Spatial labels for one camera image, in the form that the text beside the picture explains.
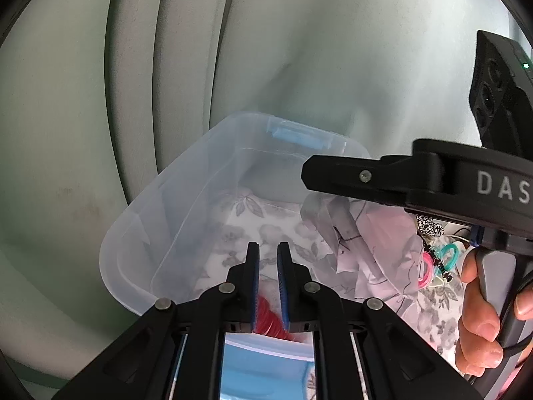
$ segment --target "human hand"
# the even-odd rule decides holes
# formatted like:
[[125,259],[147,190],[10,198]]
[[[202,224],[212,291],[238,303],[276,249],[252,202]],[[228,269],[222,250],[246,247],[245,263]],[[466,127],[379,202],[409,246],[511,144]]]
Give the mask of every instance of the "human hand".
[[[459,341],[455,365],[460,371],[479,377],[485,369],[499,366],[503,359],[503,349],[495,341],[500,330],[499,316],[481,295],[475,250],[470,251],[465,259],[461,280],[468,284],[463,315],[458,323]],[[516,297],[514,313],[519,320],[533,319],[533,288],[524,290]],[[531,347],[528,347],[522,355],[530,352]]]

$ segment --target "red object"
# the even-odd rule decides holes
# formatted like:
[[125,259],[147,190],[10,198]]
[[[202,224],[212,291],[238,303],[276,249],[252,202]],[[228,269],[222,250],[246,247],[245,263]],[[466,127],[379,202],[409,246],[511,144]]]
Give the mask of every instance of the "red object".
[[254,332],[267,337],[294,341],[294,337],[283,329],[281,319],[270,309],[270,304],[263,296],[259,296]]

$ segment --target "silver screw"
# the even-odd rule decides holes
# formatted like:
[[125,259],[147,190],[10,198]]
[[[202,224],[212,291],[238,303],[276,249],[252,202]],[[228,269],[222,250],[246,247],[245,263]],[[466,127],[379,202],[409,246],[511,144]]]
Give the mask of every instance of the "silver screw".
[[310,281],[308,283],[305,283],[303,288],[309,293],[317,293],[320,290],[320,284],[315,283],[314,281]]
[[370,298],[367,301],[367,307],[369,307],[371,310],[380,310],[383,308],[383,301],[378,298]]
[[235,290],[235,284],[233,283],[222,283],[219,286],[220,293],[233,293],[234,290]]
[[361,173],[359,173],[359,180],[363,183],[370,182],[370,179],[372,179],[372,173],[368,170],[363,170]]
[[165,311],[165,310],[168,310],[170,308],[170,306],[172,305],[172,301],[169,299],[169,298],[159,298],[156,303],[154,304],[154,306],[159,310],[159,311]]

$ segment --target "translucent plastic container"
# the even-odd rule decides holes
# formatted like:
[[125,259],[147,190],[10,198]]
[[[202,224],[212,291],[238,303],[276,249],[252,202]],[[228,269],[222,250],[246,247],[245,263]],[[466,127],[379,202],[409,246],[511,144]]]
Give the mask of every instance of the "translucent plastic container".
[[[159,174],[108,230],[100,249],[107,289],[139,315],[160,297],[176,303],[197,298],[195,288],[242,188],[297,211],[308,195],[302,165],[315,154],[369,157],[354,140],[274,116],[227,117]],[[313,361],[310,344],[256,334],[228,334],[227,343]]]

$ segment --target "crumpled fabric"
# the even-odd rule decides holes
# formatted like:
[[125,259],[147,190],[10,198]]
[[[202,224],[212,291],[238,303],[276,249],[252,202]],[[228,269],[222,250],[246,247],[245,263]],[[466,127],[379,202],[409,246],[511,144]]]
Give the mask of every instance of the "crumpled fabric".
[[414,216],[400,207],[322,193],[308,196],[300,214],[332,250],[312,266],[319,282],[340,285],[353,300],[380,298],[406,322],[416,324],[412,304],[418,294],[423,241]]

